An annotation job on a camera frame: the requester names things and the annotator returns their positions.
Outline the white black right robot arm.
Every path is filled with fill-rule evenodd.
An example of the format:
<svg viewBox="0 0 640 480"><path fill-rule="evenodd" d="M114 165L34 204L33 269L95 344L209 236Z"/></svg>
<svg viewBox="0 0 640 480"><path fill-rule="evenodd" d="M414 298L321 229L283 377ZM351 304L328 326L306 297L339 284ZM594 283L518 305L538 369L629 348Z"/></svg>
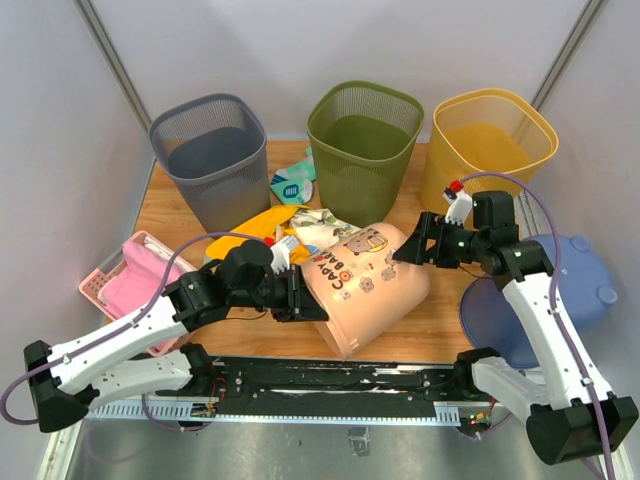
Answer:
<svg viewBox="0 0 640 480"><path fill-rule="evenodd" d="M610 464L639 411L631 397L614 393L586 352L557 287L560 263L538 242L520 239L510 194L445 195L447 213L422 213L394 260L446 269L479 264L519 319L544 378L538 385L494 349L481 348L458 355L455 392L466 400L495 398L525 425L548 465L597 455Z"/></svg>

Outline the grey slatted waste basket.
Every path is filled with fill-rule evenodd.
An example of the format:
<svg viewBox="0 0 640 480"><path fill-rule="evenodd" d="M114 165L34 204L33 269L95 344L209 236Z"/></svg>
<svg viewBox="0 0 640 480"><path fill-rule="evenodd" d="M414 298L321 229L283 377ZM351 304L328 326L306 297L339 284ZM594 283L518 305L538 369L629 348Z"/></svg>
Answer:
<svg viewBox="0 0 640 480"><path fill-rule="evenodd" d="M174 107L148 136L205 231L230 231L271 207L266 133L239 97L216 93Z"/></svg>

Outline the green slatted waste basket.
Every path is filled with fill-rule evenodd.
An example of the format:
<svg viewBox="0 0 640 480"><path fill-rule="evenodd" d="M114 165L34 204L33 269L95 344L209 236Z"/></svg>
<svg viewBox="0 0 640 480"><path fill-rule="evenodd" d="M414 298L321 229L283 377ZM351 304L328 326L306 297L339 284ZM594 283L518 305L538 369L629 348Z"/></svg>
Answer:
<svg viewBox="0 0 640 480"><path fill-rule="evenodd" d="M328 91L307 120L321 205L359 227L382 221L424 118L418 100L373 82L351 80Z"/></svg>

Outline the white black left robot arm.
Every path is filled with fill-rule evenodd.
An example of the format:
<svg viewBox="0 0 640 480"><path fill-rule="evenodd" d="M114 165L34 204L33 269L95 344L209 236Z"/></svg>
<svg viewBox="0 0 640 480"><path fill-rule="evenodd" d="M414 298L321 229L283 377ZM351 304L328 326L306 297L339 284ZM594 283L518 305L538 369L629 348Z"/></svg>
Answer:
<svg viewBox="0 0 640 480"><path fill-rule="evenodd" d="M163 278L151 300L124 317L66 343L36 341L24 350L36 424L63 430L90 411L156 391L200 396L216 373L200 345L188 344L146 360L138 354L227 318L234 307L270 311L278 322L326 321L300 266L277 266L274 248L247 240L221 260Z"/></svg>

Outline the blue plastic bucket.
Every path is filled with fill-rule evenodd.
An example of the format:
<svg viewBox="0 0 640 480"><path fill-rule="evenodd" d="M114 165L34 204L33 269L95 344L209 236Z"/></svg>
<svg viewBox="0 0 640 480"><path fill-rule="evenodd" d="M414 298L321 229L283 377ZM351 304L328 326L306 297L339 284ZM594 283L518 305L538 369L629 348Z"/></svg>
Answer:
<svg viewBox="0 0 640 480"><path fill-rule="evenodd" d="M584 236L559 238L562 269L559 290L577 331L599 322L617 299L612 276ZM475 348L490 347L516 369L539 366L515 312L491 279L477 279L460 304L462 329Z"/></svg>

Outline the peach capybara plastic bucket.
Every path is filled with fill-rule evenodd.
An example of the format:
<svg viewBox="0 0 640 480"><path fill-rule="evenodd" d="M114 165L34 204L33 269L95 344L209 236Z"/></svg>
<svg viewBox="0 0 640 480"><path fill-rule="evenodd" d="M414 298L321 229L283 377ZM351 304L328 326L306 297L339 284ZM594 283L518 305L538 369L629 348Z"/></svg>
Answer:
<svg viewBox="0 0 640 480"><path fill-rule="evenodd" d="M407 236L375 223L301 264L328 315L316 324L329 347L347 359L414 310L429 294L426 267L393 259Z"/></svg>

